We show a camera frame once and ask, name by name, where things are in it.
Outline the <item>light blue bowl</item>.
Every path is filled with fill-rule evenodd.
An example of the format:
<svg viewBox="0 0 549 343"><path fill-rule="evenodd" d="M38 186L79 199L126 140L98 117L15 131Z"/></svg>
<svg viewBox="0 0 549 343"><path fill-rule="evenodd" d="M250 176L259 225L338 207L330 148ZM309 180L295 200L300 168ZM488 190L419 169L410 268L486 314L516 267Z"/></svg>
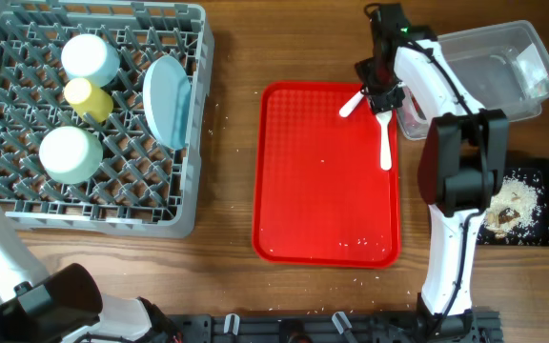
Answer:
<svg viewBox="0 0 549 343"><path fill-rule="evenodd" d="M63 47L61 63L70 79L85 78L98 87L111 83L120 67L115 49L95 34L80 34Z"/></svg>

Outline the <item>green bowl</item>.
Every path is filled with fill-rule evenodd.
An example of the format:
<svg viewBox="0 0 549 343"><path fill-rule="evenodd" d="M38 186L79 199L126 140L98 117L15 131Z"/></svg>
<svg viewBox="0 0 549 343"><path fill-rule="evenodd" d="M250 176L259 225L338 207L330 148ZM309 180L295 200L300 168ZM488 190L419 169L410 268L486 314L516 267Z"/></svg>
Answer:
<svg viewBox="0 0 549 343"><path fill-rule="evenodd" d="M44 137L38 156L51 179L62 184L78 184L97 172L103 148L97 137L88 131L64 126Z"/></svg>

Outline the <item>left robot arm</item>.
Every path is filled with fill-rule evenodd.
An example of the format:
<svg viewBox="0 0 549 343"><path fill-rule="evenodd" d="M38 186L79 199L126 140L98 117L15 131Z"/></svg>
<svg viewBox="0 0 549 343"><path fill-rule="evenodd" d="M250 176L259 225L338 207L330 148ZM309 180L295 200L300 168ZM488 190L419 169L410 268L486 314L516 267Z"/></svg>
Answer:
<svg viewBox="0 0 549 343"><path fill-rule="evenodd" d="M71 264L56 273L19 239L0 207L0 342L180 342L150 301L104 295Z"/></svg>

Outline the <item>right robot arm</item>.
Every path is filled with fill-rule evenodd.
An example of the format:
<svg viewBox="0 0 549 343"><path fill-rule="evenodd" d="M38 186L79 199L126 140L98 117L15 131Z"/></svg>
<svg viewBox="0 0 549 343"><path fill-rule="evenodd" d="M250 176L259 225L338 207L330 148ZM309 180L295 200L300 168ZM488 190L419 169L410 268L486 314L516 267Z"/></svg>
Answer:
<svg viewBox="0 0 549 343"><path fill-rule="evenodd" d="M479 228L502 187L509 121L464 88L436 34L412 25L399 3L371 3L364 13L374 49L355 69L371 110L398 110L409 92L429 122L417 171L431 220L428 272L402 333L416 342L477 342L472 268Z"/></svg>

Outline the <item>yellow plastic cup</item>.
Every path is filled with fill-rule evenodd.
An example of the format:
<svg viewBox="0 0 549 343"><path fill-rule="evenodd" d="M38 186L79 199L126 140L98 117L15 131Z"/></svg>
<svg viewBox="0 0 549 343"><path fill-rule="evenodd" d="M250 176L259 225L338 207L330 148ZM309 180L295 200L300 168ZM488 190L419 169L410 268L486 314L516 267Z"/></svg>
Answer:
<svg viewBox="0 0 549 343"><path fill-rule="evenodd" d="M112 97L86 78L69 81L63 94L79 116L89 114L98 123L106 121L113 110Z"/></svg>

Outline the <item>white plastic spoon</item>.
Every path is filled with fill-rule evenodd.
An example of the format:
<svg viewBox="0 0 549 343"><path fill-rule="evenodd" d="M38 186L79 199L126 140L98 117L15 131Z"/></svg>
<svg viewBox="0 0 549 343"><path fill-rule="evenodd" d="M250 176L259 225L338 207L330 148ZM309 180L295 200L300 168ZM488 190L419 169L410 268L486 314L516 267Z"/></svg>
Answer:
<svg viewBox="0 0 549 343"><path fill-rule="evenodd" d="M376 121L380 126L380 167L384 171L389 171L392 168L392 155L390 147L390 139L388 126L393 117L392 111L380 112L376 115Z"/></svg>

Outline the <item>light blue plate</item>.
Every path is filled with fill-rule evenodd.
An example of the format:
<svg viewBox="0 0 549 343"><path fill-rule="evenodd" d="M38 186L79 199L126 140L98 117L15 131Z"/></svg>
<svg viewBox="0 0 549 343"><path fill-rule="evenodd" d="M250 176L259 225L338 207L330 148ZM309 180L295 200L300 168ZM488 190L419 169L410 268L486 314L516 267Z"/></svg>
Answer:
<svg viewBox="0 0 549 343"><path fill-rule="evenodd" d="M143 107L148 127L160 144L185 147L192 86L180 62L165 55L149 66L143 82Z"/></svg>

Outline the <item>white plastic fork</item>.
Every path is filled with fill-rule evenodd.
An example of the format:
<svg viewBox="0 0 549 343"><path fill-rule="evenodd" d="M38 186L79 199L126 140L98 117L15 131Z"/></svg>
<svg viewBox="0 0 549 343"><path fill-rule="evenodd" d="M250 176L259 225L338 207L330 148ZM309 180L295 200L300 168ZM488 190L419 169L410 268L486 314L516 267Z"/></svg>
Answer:
<svg viewBox="0 0 549 343"><path fill-rule="evenodd" d="M355 108L359 105L359 103L364 98L364 95L361 91L358 91L356 94L353 95L352 98L350 98L338 111L338 114L342 118L348 117Z"/></svg>

